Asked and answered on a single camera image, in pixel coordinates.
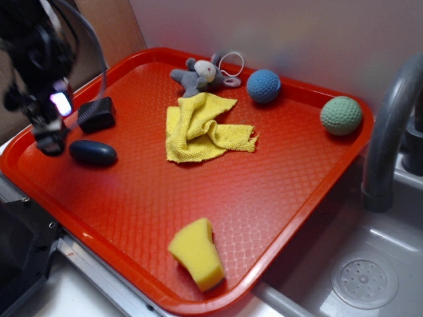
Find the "red tray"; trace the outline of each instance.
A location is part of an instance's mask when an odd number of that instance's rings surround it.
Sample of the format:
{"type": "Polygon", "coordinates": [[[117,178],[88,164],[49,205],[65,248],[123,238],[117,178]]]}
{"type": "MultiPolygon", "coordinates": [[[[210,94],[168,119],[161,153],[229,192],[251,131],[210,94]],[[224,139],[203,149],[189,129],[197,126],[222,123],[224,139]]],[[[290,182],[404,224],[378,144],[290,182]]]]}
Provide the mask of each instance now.
{"type": "MultiPolygon", "coordinates": [[[[183,93],[170,72],[185,69],[189,57],[204,59],[152,49],[108,71],[106,95],[114,101],[116,126],[90,135],[77,128],[67,142],[112,145],[118,152],[114,166],[83,166],[68,153],[44,156],[29,129],[0,162],[12,182],[82,243],[165,310],[184,315],[225,308],[248,292],[359,154],[373,127],[371,110],[351,96],[362,107],[363,121],[349,136],[331,136],[320,123],[320,110],[345,94],[286,78],[279,97],[259,106],[246,92],[253,70],[245,69],[241,87],[216,92],[238,100],[218,121],[254,125],[260,134],[256,152],[227,152],[200,164],[168,162],[166,111],[183,93]],[[206,293],[167,251],[175,232],[201,217],[213,224],[227,276],[206,293]]],[[[236,73],[239,67],[223,68],[236,73]]],[[[97,79],[80,90],[76,108],[92,100],[99,86],[97,79]]],[[[66,123],[75,119],[73,114],[66,123]]]]}

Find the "yellow cloth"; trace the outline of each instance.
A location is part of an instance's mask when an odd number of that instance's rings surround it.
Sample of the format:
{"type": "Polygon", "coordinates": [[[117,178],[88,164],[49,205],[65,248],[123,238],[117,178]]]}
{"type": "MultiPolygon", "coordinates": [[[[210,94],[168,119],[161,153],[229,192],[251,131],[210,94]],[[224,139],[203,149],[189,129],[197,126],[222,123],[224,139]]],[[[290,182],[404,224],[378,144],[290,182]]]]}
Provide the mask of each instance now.
{"type": "Polygon", "coordinates": [[[235,99],[208,92],[179,98],[179,107],[167,109],[167,159],[177,163],[201,162],[228,150],[254,152],[258,136],[250,138],[252,125],[217,124],[214,120],[236,103],[235,99]]]}

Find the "faucet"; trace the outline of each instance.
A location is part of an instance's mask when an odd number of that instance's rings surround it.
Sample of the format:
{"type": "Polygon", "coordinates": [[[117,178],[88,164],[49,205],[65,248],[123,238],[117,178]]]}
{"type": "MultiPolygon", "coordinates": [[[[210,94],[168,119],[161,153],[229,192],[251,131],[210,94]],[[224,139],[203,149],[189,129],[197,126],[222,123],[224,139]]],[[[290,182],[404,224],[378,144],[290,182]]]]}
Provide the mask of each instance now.
{"type": "Polygon", "coordinates": [[[400,148],[404,169],[423,176],[423,52],[401,67],[377,113],[362,183],[367,210],[384,212],[392,207],[400,148]]]}

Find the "drain strainer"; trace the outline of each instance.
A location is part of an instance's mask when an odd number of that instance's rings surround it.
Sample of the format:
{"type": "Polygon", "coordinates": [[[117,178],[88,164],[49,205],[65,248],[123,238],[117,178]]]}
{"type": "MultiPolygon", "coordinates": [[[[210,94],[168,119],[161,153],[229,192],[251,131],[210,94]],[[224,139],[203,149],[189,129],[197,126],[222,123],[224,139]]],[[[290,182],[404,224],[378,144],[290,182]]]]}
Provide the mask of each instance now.
{"type": "Polygon", "coordinates": [[[391,264],[368,253],[348,254],[337,261],[331,282],[344,302],[361,309],[386,305],[398,289],[398,277],[391,264]]]}

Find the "plush mouse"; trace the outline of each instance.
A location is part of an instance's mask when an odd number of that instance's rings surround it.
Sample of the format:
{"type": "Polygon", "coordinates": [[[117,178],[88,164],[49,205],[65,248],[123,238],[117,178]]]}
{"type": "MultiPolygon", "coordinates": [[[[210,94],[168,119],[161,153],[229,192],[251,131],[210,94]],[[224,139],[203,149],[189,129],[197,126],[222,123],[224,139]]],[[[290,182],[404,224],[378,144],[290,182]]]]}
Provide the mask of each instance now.
{"type": "Polygon", "coordinates": [[[211,61],[196,61],[188,58],[186,61],[187,71],[174,69],[171,71],[171,78],[185,89],[185,98],[208,90],[213,90],[221,85],[225,87],[239,87],[241,80],[238,77],[225,76],[218,67],[219,54],[214,54],[211,61]]]}

